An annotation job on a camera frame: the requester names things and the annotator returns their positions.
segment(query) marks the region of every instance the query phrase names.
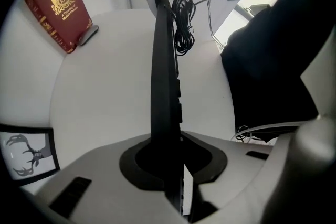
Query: framed picture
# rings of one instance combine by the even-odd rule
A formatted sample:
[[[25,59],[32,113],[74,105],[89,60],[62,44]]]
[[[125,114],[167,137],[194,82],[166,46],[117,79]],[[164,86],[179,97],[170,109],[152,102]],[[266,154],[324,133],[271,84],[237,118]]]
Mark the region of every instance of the framed picture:
[[[59,171],[52,128],[0,124],[0,143],[8,172],[19,186]]]

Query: white wall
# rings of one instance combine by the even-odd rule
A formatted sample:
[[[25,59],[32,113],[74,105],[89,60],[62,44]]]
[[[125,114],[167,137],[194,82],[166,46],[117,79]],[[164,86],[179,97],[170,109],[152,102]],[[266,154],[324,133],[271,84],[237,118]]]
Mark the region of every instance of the white wall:
[[[112,0],[84,0],[92,16],[114,9]],[[16,0],[0,37],[0,122],[49,126],[56,75],[65,53]]]
[[[246,26],[247,24],[248,20],[244,18],[241,14],[233,10],[226,18],[226,20],[222,23],[215,36],[220,41],[220,43],[226,46],[231,34],[236,30]]]

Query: red book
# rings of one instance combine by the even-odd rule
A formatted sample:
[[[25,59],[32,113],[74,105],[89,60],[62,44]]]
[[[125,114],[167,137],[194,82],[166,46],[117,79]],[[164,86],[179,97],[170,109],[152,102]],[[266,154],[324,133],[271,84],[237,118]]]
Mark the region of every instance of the red book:
[[[42,27],[63,50],[73,52],[92,26],[83,0],[25,0]]]

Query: black cable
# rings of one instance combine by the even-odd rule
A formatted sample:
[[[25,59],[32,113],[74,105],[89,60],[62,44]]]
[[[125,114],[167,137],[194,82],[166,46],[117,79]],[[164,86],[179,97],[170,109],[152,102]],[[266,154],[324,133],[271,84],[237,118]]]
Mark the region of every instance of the black cable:
[[[211,37],[222,47],[223,44],[215,37],[211,26],[211,0],[201,0],[196,3],[193,0],[174,0],[172,9],[170,10],[176,23],[176,31],[174,34],[174,44],[178,56],[185,55],[194,45],[195,38],[191,32],[193,27],[191,20],[196,12],[196,5],[206,1],[208,7],[208,20]]]
[[[237,139],[237,140],[241,140],[242,142],[244,142],[244,140],[247,138],[247,134],[248,134],[248,133],[246,133],[245,136],[243,136],[243,135],[238,135],[238,136],[236,136],[236,139]]]
[[[224,45],[215,37],[215,34],[212,30],[212,24],[211,24],[211,0],[207,0],[206,2],[207,7],[208,7],[208,21],[209,21],[209,29],[210,29],[210,34],[212,39],[219,44],[222,48],[224,48]]]

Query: white surface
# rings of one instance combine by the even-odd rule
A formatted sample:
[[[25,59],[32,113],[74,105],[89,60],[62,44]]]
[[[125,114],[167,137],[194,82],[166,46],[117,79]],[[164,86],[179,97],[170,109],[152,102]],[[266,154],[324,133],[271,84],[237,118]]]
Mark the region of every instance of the white surface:
[[[113,10],[112,0],[84,0],[91,16]],[[0,37],[0,122],[49,126],[51,93],[65,53],[16,0]]]
[[[25,189],[26,191],[30,192],[31,194],[36,194],[38,192],[39,189],[42,188],[42,186],[47,183],[49,180],[51,180],[53,177],[55,176],[55,174],[53,174],[52,176],[43,178],[39,181],[35,181],[33,183],[21,186],[22,189]]]
[[[207,184],[202,185],[204,197],[216,201],[219,211],[198,223],[260,223],[265,205],[277,185],[285,164],[289,141],[290,135],[286,134],[279,137],[259,173],[238,195],[232,196],[232,200],[221,196],[224,189],[218,192],[214,191],[219,180],[209,184],[209,186]],[[227,170],[222,173],[220,178],[224,177],[225,172]],[[226,190],[229,195],[232,194],[232,190]]]
[[[227,166],[216,181],[210,184],[201,184],[199,187],[204,200],[211,201],[211,203],[219,209],[224,208],[240,193],[243,193],[244,189],[247,188],[248,185],[258,176],[260,171],[269,161],[268,158],[265,162],[262,159],[247,156],[246,153],[249,151],[256,151],[265,154],[272,154],[275,147],[281,145],[281,142],[279,145],[276,144],[275,147],[272,147],[222,140],[217,141],[212,137],[203,137],[202,141],[216,146],[227,156]],[[282,165],[275,165],[273,169],[275,173],[278,172],[278,174],[280,174]]]
[[[71,223],[187,224],[163,191],[141,190],[120,171],[121,154],[148,137],[142,135],[88,152],[49,181],[37,199],[50,205],[75,177],[81,176],[92,182],[72,211]]]
[[[65,58],[52,95],[61,168],[93,148],[150,133],[154,16],[123,10],[94,20],[99,32]],[[214,42],[195,43],[179,68],[182,129],[230,139],[233,104]]]
[[[191,210],[194,178],[185,165],[183,168],[183,215],[185,216],[189,215]]]

